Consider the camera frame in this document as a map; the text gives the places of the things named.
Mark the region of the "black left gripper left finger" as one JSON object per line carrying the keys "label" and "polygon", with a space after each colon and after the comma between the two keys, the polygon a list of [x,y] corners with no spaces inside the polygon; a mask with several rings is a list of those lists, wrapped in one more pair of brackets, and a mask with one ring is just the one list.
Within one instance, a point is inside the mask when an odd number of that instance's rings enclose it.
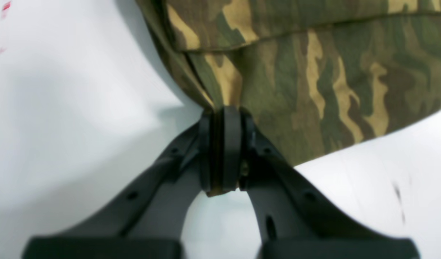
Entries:
{"label": "black left gripper left finger", "polygon": [[181,232],[195,197],[213,189],[210,110],[107,205],[79,224],[33,237],[24,259],[181,259]]}

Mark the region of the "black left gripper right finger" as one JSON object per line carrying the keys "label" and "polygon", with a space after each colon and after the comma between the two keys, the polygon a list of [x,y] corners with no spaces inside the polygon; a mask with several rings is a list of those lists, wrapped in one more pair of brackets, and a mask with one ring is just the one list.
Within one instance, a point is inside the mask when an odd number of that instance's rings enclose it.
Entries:
{"label": "black left gripper right finger", "polygon": [[221,113],[224,192],[247,192],[263,259],[419,259],[411,239],[353,219],[288,164],[245,109]]}

